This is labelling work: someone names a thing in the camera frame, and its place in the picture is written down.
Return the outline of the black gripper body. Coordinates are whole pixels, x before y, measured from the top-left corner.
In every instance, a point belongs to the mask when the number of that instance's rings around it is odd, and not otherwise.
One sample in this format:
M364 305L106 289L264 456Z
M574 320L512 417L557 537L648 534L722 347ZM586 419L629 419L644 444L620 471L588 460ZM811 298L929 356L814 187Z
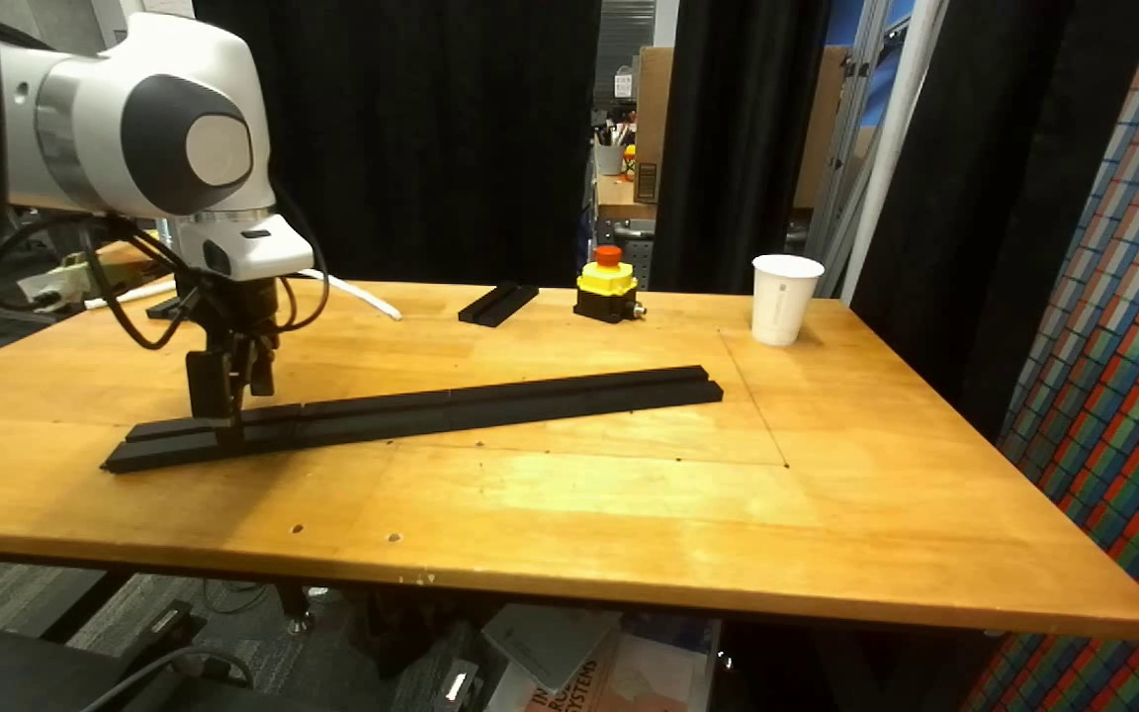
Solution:
M214 352L268 367L279 281L312 266L312 247L275 211L188 214L165 223L184 257L178 298Z

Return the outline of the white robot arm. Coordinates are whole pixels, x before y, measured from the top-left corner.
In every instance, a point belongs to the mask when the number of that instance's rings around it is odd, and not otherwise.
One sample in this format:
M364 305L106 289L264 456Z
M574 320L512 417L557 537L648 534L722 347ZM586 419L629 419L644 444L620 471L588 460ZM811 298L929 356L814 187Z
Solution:
M161 223L178 298L207 328L188 356L189 413L232 419L275 390L279 281L312 247L279 214L250 43L217 22L132 11L98 53L0 43L7 202Z

